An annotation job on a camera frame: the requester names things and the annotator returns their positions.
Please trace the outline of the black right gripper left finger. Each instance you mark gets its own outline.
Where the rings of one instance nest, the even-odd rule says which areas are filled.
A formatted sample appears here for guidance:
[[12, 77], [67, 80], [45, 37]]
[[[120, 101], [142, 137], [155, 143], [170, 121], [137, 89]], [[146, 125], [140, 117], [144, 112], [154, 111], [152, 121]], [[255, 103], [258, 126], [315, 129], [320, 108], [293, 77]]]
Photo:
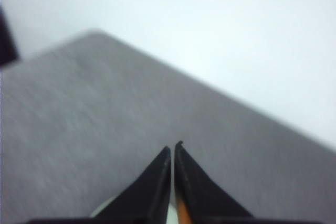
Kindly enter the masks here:
[[166, 223], [171, 192], [171, 151], [164, 147], [127, 189], [94, 218], [106, 223]]

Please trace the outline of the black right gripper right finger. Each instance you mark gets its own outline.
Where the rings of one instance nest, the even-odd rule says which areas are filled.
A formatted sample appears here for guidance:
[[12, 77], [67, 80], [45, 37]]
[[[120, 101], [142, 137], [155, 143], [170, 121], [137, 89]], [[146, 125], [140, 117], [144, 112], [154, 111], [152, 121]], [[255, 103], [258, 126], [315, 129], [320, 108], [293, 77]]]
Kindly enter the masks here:
[[193, 223], [250, 221], [254, 216], [221, 189], [179, 141], [174, 149], [175, 197], [183, 198]]

